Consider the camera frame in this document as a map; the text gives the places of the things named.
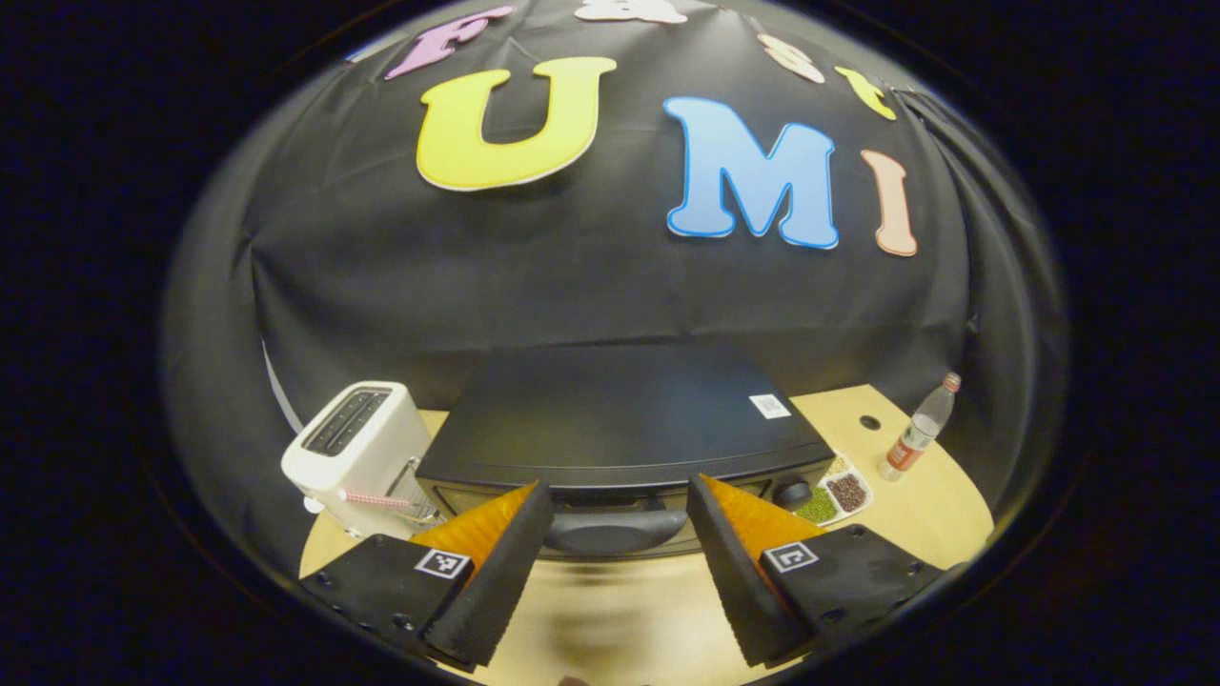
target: blue letter m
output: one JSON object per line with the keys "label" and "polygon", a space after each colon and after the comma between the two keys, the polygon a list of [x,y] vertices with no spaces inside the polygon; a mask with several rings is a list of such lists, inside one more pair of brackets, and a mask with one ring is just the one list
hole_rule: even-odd
{"label": "blue letter m", "polygon": [[686,198],[669,215],[680,236],[728,236],[733,215],[725,209],[721,177],[737,195],[750,233],[762,236],[791,194],[780,236],[788,243],[830,249],[838,245],[831,218],[830,156],[834,143],[822,132],[789,123],[771,154],[732,107],[703,98],[670,98],[665,111],[682,122],[687,142]]}

